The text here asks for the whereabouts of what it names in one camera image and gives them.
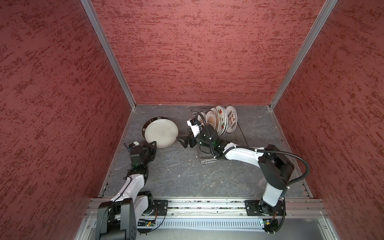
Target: ventilation grille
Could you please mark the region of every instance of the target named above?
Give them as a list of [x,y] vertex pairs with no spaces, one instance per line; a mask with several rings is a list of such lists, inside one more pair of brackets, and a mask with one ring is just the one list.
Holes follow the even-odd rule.
[[[160,225],[162,219],[156,220],[156,226]],[[261,219],[220,219],[220,218],[166,218],[159,228],[188,228],[206,230],[244,230],[264,231]]]

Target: red wall panel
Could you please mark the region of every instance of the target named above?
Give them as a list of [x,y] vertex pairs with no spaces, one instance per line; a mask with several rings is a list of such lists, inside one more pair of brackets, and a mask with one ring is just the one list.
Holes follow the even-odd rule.
[[1,1],[0,34],[0,239],[73,239],[129,104],[80,1]]
[[275,112],[342,239],[383,239],[384,2],[339,0]]
[[94,0],[139,104],[268,105],[324,0]]

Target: plate with black rim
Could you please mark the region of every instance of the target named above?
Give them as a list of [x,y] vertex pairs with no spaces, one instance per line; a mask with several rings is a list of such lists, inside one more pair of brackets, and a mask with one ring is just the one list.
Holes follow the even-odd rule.
[[168,119],[168,118],[165,118],[165,117],[155,117],[155,118],[152,118],[152,119],[148,120],[144,124],[143,129],[141,130],[141,133],[143,134],[144,138],[145,138],[145,131],[147,130],[148,125],[151,124],[153,121],[156,121],[156,120],[159,120],[159,119]]

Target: plate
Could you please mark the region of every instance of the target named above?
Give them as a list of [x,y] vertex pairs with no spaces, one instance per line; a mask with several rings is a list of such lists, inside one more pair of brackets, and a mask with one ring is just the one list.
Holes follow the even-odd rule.
[[148,120],[144,126],[143,126],[143,129],[141,130],[141,133],[143,134],[143,137],[145,138],[145,130],[147,129],[148,125],[151,123],[151,122],[154,122],[156,120],[159,120],[159,119],[168,119],[168,118],[165,118],[165,117],[155,117],[155,118],[152,118],[150,120]]
[[148,143],[156,141],[157,148],[168,147],[176,141],[179,129],[176,124],[169,119],[158,119],[151,122],[144,133]]
[[[207,116],[205,115],[205,112],[200,112],[204,116],[205,122],[207,122]],[[197,120],[201,122],[201,124],[204,126],[204,122],[202,121],[200,115],[197,116]]]
[[227,112],[223,106],[216,107],[218,111],[218,116],[220,118],[220,126],[218,127],[219,135],[223,135],[227,129]]
[[215,130],[216,130],[217,132],[219,132],[218,127],[219,127],[219,125],[220,125],[220,118],[218,117],[218,111],[217,111],[217,109],[216,109],[215,107],[211,108],[210,110],[211,110],[212,112],[215,113],[215,116],[216,116]]
[[211,125],[213,128],[216,127],[216,115],[213,111],[209,110],[206,114],[207,116],[206,121],[207,124]]
[[227,112],[227,121],[228,121],[226,132],[231,134],[235,131],[237,126],[237,113],[236,113],[235,107],[232,105],[228,105],[225,108],[225,111]]

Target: gray countertop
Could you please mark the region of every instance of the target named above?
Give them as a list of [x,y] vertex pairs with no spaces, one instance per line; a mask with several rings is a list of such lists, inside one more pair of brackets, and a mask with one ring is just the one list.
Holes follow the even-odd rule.
[[[266,106],[235,106],[238,122],[252,147],[274,144],[283,148],[277,127]],[[128,128],[125,143],[143,144],[143,125],[151,118],[162,116],[174,121],[179,136],[187,134],[186,121],[191,118],[187,105],[138,105]],[[105,196],[116,195],[123,186],[131,166],[129,152],[123,146],[108,179]],[[261,197],[266,180],[261,170],[239,161],[221,161],[200,164],[197,149],[183,148],[176,141],[166,148],[158,148],[155,160],[149,166],[149,177],[143,190],[150,190],[155,197]],[[293,184],[287,197],[303,197],[302,183]]]

